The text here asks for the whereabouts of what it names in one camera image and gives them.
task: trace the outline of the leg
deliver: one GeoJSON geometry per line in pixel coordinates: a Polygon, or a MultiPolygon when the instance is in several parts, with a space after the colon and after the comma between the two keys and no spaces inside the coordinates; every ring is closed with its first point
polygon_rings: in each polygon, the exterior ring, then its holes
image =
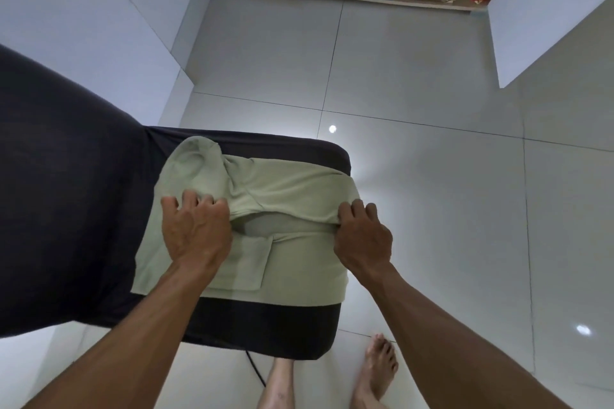
{"type": "Polygon", "coordinates": [[[258,409],[294,409],[294,361],[275,358],[258,409]]]}
{"type": "Polygon", "coordinates": [[[381,334],[373,336],[365,352],[350,409],[386,409],[380,399],[397,370],[394,346],[381,334]]]}

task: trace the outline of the tile floor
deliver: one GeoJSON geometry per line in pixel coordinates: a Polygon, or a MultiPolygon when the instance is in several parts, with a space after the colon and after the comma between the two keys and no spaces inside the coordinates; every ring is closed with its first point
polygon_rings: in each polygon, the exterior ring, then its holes
{"type": "MultiPolygon", "coordinates": [[[[595,34],[612,22],[609,0],[499,90],[484,16],[211,0],[181,125],[339,144],[408,281],[575,408],[614,407],[614,55],[595,34]],[[604,86],[583,95],[576,66],[604,86]]],[[[297,407],[346,406],[368,336],[390,336],[353,278],[339,328],[328,354],[296,365],[297,407]]],[[[256,359],[266,373],[271,358],[256,359]]],[[[253,407],[259,394],[240,352],[183,344],[158,408],[253,407]]],[[[426,408],[404,366],[385,402],[426,408]]]]}

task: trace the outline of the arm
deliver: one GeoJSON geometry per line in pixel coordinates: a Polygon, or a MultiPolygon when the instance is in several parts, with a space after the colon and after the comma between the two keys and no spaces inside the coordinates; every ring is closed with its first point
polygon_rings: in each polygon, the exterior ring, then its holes
{"type": "Polygon", "coordinates": [[[533,375],[403,280],[375,204],[339,207],[335,253],[371,293],[431,409],[569,409],[533,375]]]}
{"type": "Polygon", "coordinates": [[[156,287],[25,409],[153,408],[198,297],[230,251],[228,205],[187,190],[181,210],[162,198],[173,259],[156,287]]]}

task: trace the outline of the left hand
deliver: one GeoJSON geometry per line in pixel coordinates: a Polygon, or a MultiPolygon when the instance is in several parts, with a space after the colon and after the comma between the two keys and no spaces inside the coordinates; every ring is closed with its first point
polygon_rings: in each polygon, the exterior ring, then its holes
{"type": "Polygon", "coordinates": [[[186,189],[181,209],[177,198],[165,196],[162,203],[162,235],[173,264],[187,266],[206,284],[211,282],[232,243],[230,210],[226,199],[213,201],[210,195],[198,200],[186,189]]]}

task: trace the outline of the forearm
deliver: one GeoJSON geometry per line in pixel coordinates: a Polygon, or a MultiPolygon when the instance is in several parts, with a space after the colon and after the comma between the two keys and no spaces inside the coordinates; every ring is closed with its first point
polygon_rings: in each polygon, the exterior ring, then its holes
{"type": "Polygon", "coordinates": [[[363,283],[430,409],[569,409],[513,359],[407,284],[392,264],[363,283]]]}
{"type": "Polygon", "coordinates": [[[158,285],[26,409],[153,408],[205,287],[173,264],[158,285]]]}

